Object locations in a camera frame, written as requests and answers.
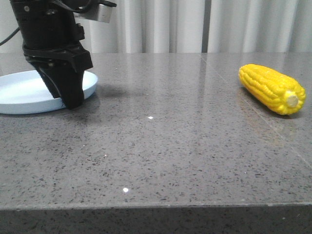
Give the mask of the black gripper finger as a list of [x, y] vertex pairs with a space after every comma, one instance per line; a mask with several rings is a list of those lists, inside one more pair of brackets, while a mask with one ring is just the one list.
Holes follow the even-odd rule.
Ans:
[[39, 69], [52, 79], [66, 108], [74, 109], [83, 103], [83, 72], [77, 73], [70, 64]]
[[47, 74], [45, 74], [42, 70], [40, 70], [39, 68], [37, 68], [36, 71], [38, 72], [38, 74], [42, 78], [45, 86], [47, 87], [47, 89], [48, 89], [49, 93], [52, 95], [52, 97], [53, 98], [61, 98], [61, 95], [60, 95], [56, 85], [52, 81], [52, 79]]

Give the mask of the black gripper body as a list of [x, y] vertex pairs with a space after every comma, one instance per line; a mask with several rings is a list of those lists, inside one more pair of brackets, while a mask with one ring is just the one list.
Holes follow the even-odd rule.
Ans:
[[59, 0], [12, 0], [23, 38], [23, 52], [31, 64], [70, 65], [75, 72], [92, 68], [90, 53], [80, 41], [83, 26]]

